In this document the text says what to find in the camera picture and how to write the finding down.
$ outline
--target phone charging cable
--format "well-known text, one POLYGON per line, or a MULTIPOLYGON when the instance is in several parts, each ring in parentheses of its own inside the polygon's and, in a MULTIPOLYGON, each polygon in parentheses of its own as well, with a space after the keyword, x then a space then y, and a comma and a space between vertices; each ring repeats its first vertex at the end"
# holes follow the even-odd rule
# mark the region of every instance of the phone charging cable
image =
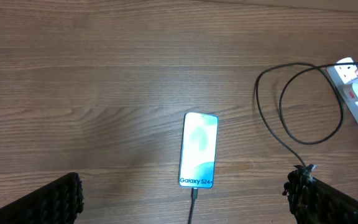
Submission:
POLYGON ((195 187, 191 190, 191 207, 190 207, 188 224, 191 224, 191 219, 193 218, 194 204, 196 203, 197 196, 198 196, 198 189, 195 187))

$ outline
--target black cable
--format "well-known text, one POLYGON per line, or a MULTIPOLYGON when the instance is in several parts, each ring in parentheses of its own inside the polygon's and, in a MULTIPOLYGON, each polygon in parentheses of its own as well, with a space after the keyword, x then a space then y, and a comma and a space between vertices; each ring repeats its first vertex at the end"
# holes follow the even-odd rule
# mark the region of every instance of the black cable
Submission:
POLYGON ((198 189, 193 188, 191 190, 191 207, 190 207, 190 214, 189 214, 188 224, 191 224, 191 219, 193 218, 194 204, 196 203, 197 196, 198 196, 198 189))
POLYGON ((326 67, 332 67, 332 66, 337 66, 337 65, 358 65, 358 62, 351 62, 351 63, 331 63, 331 64, 326 64, 326 65, 320 65, 320 66, 316 66, 316 65, 313 65, 311 63, 303 63, 303 62, 295 62, 295 63, 287 63, 287 64, 283 64, 283 65, 278 65, 278 66, 275 66, 275 67, 272 67, 272 68, 269 68, 265 71, 263 71, 256 79, 256 83, 255 83, 255 95, 256 95, 256 102, 257 102, 257 105, 258 105, 258 110, 259 110, 259 114, 260 114, 260 117, 262 118, 263 122, 265 123, 267 129, 270 131, 270 133, 273 135, 273 137, 279 142, 281 143, 281 145, 283 145, 285 148, 287 148, 292 154, 294 154, 298 159, 299 161, 302 163, 303 167, 306 167, 306 164, 303 162, 302 158, 293 150, 291 149, 289 146, 287 146, 274 132, 273 130, 270 128, 270 126, 267 124, 267 121, 265 119, 265 116, 262 112, 262 109, 260 108, 260 101, 259 101, 259 81, 260 79, 262 78, 262 76, 264 74, 266 74, 267 72, 271 72, 272 70, 275 70, 275 69, 278 69, 278 68, 283 68, 283 67, 289 67, 289 66, 294 66, 294 65, 303 65, 303 66, 309 66, 310 68, 307 68, 301 72, 298 72, 296 75, 294 75, 288 82, 287 84, 285 84, 284 86, 284 89, 283 91, 281 92, 281 95, 280 95, 280 101, 278 103, 278 106, 279 106, 279 115, 280 115, 280 119, 281 119, 281 122, 283 124, 283 127, 285 129, 285 131, 287 132, 287 134, 294 140, 296 141, 297 143, 300 143, 300 144, 305 144, 305 145, 313 145, 313 144, 319 144, 319 143, 322 143, 324 141, 327 141, 329 138, 333 137, 338 131, 339 129, 341 128, 342 124, 343 124, 343 120, 344 120, 344 108, 343 108, 343 105, 341 103, 341 99, 339 97, 339 95, 336 93, 336 89, 335 89, 335 84, 328 78, 327 74, 322 71, 322 68, 326 68, 326 67), (322 140, 319 140, 319 141, 314 141, 314 142, 304 142, 304 141, 301 141, 299 139, 297 139, 296 137, 294 137, 290 130, 288 129, 287 125, 285 124, 285 121, 284 121, 284 115, 283 115, 283 108, 282 108, 282 100, 283 100, 283 96, 284 96, 284 93, 285 93, 285 90, 287 89, 287 87, 289 86, 289 84, 298 76, 304 74, 305 72, 309 72, 309 71, 312 71, 312 70, 318 70, 323 76, 325 79, 327 79, 329 85, 331 86, 331 88, 333 89, 333 92, 335 94, 335 97, 337 99, 337 102, 338 102, 338 105, 339 105, 339 110, 341 112, 341 118, 339 120, 339 124, 338 126, 335 128, 335 130, 329 134, 328 136, 326 136, 325 138, 323 138, 322 140))

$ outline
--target wooden table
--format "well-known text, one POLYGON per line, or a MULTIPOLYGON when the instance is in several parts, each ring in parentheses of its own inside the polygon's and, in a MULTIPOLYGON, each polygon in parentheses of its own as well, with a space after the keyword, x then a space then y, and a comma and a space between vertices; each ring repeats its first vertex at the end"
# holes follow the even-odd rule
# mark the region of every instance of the wooden table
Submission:
MULTIPOLYGON (((200 190, 193 223, 296 223, 281 193, 299 162, 263 125, 254 83, 281 63, 358 61, 358 8, 317 2, 0 0, 0 207, 77 172, 85 210, 76 223, 186 223, 178 168, 183 117, 195 111, 218 115, 220 127, 215 184, 200 190)), ((277 99, 301 69, 262 80, 268 121, 319 164, 315 177, 358 200, 348 110, 322 144, 296 144, 282 129, 277 99)), ((284 101, 300 139, 321 139, 339 121, 318 73, 299 77, 284 101)))

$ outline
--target phone screen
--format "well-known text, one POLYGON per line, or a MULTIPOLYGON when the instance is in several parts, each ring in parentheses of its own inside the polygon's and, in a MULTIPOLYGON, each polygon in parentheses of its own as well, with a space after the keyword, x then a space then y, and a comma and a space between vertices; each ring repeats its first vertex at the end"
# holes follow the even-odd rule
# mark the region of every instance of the phone screen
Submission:
POLYGON ((211 188, 214 181, 218 117, 187 113, 183 129, 179 184, 211 188))

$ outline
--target white power strip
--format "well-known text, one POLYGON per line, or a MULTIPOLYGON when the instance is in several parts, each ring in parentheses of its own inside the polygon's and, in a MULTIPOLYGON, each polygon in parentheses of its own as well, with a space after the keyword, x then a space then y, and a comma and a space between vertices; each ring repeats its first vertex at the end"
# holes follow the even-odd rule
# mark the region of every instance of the white power strip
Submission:
MULTIPOLYGON (((348 57, 339 60, 337 63, 349 63, 353 62, 353 59, 348 57)), ((358 101, 351 101, 344 93, 343 86, 352 80, 358 78, 358 69, 355 65, 338 65, 327 68, 327 72, 331 77, 331 80, 336 85, 338 92, 341 94, 342 99, 345 101, 347 107, 352 112, 354 118, 358 123, 358 101)))

